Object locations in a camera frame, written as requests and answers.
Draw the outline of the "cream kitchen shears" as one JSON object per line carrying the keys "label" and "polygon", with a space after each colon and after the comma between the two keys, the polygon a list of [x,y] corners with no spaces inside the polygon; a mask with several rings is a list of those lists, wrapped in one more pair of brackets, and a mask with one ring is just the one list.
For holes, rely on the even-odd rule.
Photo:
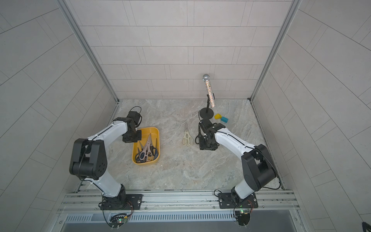
{"label": "cream kitchen shears", "polygon": [[191,137],[188,129],[188,124],[185,123],[185,131],[184,131],[184,136],[182,139],[182,145],[183,146],[192,146],[194,144],[194,140]]}

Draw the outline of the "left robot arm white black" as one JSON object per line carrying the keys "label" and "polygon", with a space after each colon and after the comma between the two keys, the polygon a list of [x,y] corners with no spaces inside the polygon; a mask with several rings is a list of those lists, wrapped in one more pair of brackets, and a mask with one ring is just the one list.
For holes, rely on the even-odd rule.
{"label": "left robot arm white black", "polygon": [[122,137],[124,143],[136,143],[142,139],[137,127],[142,122],[139,112],[129,111],[126,117],[117,117],[100,132],[79,138],[73,143],[69,172],[80,180],[90,181],[106,198],[123,198],[125,188],[107,171],[107,152],[111,143]]}

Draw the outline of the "pink scissors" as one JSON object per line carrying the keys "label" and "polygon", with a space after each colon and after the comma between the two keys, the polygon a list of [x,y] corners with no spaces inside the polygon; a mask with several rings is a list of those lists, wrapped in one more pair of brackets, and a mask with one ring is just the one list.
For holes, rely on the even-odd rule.
{"label": "pink scissors", "polygon": [[146,161],[152,161],[153,159],[153,152],[152,152],[152,134],[149,134],[147,139],[147,143],[143,149],[146,155]]}

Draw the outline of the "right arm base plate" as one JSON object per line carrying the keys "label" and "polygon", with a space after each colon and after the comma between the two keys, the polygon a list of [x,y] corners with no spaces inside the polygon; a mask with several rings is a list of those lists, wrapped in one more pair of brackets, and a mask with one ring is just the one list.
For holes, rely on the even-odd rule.
{"label": "right arm base plate", "polygon": [[256,209],[259,207],[256,195],[254,193],[248,195],[244,199],[241,199],[236,193],[219,193],[217,197],[219,200],[220,209]]}

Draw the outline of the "yellow plastic storage box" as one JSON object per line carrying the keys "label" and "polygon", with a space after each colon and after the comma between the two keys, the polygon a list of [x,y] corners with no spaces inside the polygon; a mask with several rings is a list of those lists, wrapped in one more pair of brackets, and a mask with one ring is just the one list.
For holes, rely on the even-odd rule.
{"label": "yellow plastic storage box", "polygon": [[[159,130],[156,127],[147,127],[147,128],[142,128],[139,131],[142,132],[142,140],[134,143],[133,145],[132,161],[134,162],[134,164],[137,164],[137,165],[149,165],[149,164],[156,163],[160,157]],[[156,160],[146,161],[144,163],[137,163],[135,160],[135,156],[138,153],[138,148],[141,149],[139,142],[141,142],[142,145],[145,146],[147,143],[149,134],[152,134],[152,144],[158,149],[158,152],[159,152],[158,158]]]}

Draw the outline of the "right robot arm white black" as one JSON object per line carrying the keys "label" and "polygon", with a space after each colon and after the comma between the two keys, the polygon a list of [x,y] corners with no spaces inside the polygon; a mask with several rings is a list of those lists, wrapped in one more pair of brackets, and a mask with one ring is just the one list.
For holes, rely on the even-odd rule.
{"label": "right robot arm white black", "polygon": [[208,119],[199,122],[200,150],[215,151],[220,145],[235,154],[242,163],[243,180],[232,188],[235,201],[240,202],[278,178],[272,157],[263,144],[250,144],[230,132],[223,124]]}

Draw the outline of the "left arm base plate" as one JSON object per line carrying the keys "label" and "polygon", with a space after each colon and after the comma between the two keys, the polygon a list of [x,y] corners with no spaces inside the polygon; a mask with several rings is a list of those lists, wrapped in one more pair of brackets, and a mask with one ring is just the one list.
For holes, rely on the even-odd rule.
{"label": "left arm base plate", "polygon": [[129,194],[117,197],[102,197],[100,210],[139,210],[142,204],[142,194]]}

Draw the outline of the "black scissors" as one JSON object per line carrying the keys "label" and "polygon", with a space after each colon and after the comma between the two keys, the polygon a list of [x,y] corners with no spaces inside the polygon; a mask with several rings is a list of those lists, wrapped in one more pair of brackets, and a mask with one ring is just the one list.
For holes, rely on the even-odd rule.
{"label": "black scissors", "polygon": [[198,126],[198,135],[195,137],[195,143],[197,144],[197,145],[199,145],[200,144],[200,137],[202,136],[202,134],[201,134],[201,128],[200,128],[200,125]]}

